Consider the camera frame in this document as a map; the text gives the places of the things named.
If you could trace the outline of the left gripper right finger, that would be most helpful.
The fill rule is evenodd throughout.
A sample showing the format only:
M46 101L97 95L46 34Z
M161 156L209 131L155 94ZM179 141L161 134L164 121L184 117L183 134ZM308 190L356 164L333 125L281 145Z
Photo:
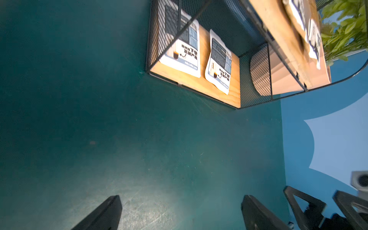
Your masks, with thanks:
M241 203L247 230L290 230L281 219L252 195L245 195Z

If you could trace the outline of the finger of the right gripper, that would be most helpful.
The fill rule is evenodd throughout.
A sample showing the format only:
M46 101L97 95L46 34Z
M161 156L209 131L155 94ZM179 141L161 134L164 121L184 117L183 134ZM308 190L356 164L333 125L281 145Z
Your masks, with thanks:
M347 221L354 230L367 230L368 222L365 221L354 207L365 212L368 211L368 202L357 196L337 190L333 196L334 202L342 211Z
M284 188L289 205L301 230L319 230L326 203L293 187Z

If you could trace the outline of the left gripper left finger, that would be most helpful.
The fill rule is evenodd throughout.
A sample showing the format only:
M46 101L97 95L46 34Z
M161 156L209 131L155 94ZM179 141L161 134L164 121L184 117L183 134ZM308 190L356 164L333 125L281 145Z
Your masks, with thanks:
M121 213L120 196L110 196L72 230L117 230Z

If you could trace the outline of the grey coffee bag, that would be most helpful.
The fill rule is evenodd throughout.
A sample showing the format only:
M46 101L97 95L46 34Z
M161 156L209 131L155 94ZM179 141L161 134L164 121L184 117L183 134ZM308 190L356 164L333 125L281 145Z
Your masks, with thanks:
M232 75L232 53L212 29L210 29L209 36L210 55L205 70L205 78L228 95Z
M174 40L177 33L191 20L191 16L173 1L158 1L159 52L162 53ZM200 78L199 23L194 20L160 58L170 68Z

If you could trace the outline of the yellow coffee bag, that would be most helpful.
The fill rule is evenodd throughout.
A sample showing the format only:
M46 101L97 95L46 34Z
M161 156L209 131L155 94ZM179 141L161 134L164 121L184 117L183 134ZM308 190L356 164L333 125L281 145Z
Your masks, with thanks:
M283 1L287 15L302 38L304 53L321 69L321 33L315 1Z

